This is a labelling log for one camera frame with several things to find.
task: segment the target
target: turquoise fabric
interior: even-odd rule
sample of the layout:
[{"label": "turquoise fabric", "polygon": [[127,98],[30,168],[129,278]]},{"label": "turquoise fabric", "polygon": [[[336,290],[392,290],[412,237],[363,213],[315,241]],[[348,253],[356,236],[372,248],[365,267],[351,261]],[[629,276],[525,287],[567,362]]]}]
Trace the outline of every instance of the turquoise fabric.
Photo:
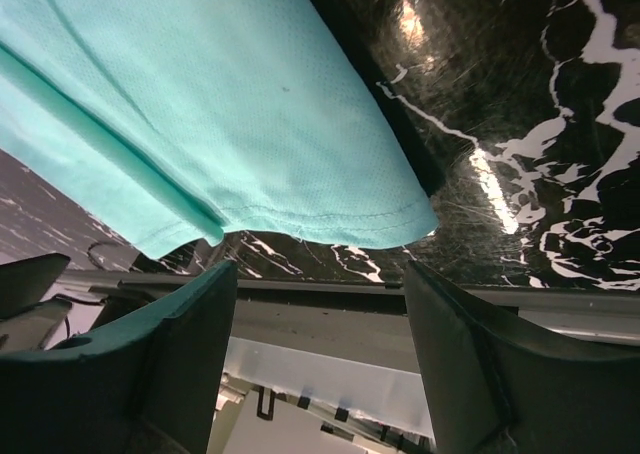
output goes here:
[{"label": "turquoise fabric", "polygon": [[387,248],[436,218],[309,0],[0,0],[0,148],[157,258]]}]

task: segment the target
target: black marble surface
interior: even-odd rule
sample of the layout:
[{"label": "black marble surface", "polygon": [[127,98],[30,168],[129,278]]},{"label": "black marble surface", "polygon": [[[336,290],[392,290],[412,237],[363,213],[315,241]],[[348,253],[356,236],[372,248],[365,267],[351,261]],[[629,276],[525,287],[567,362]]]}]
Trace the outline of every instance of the black marble surface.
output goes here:
[{"label": "black marble surface", "polygon": [[[419,259],[463,284],[640,288],[640,0],[337,2],[383,72],[377,87],[445,173],[438,230],[384,251],[242,232],[136,266],[197,272],[230,257],[249,278],[398,282]],[[67,200],[56,208],[74,213],[59,221],[69,230],[56,227],[65,237],[26,226],[18,217],[53,200],[25,199],[2,176],[0,250],[58,250],[72,231],[85,244],[116,238]],[[84,267],[87,247],[66,249]],[[107,264],[127,268],[108,251]]]}]

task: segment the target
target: black clip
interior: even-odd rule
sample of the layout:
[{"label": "black clip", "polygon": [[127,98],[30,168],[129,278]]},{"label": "black clip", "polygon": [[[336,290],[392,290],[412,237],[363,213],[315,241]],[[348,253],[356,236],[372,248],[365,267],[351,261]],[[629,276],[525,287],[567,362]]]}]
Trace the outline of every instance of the black clip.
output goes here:
[{"label": "black clip", "polygon": [[260,419],[263,419],[265,421],[273,421],[273,411],[276,405],[276,396],[272,390],[269,391],[269,410],[267,411],[266,414],[262,411],[263,402],[264,402],[264,387],[260,386],[260,388],[258,389],[258,409],[257,409],[256,415]]}]

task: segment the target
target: dark marble floor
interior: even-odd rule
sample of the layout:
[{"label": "dark marble floor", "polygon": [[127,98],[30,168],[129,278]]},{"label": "dark marble floor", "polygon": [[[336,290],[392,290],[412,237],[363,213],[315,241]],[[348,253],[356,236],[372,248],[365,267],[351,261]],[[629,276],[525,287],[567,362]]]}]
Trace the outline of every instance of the dark marble floor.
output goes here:
[{"label": "dark marble floor", "polygon": [[[195,257],[187,246],[163,264],[138,259],[144,270],[197,272],[232,257],[246,277],[397,282],[419,259],[464,284],[640,288],[640,0],[337,2],[382,70],[377,88],[444,172],[432,197],[439,229],[366,252],[242,232]],[[18,170],[18,181],[0,178],[0,250],[67,249],[85,267],[92,236],[123,243],[59,193],[27,198],[54,191]],[[58,214],[42,207],[54,201]],[[67,237],[87,242],[65,247]],[[100,249],[128,267],[119,249]]]}]

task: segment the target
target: teal cloth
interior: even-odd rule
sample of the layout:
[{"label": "teal cloth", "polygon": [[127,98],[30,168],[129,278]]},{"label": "teal cloth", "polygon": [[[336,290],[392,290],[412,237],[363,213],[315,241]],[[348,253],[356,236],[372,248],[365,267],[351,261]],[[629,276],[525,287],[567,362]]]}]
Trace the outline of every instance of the teal cloth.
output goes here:
[{"label": "teal cloth", "polygon": [[152,258],[437,224],[309,0],[0,0],[0,148]]}]

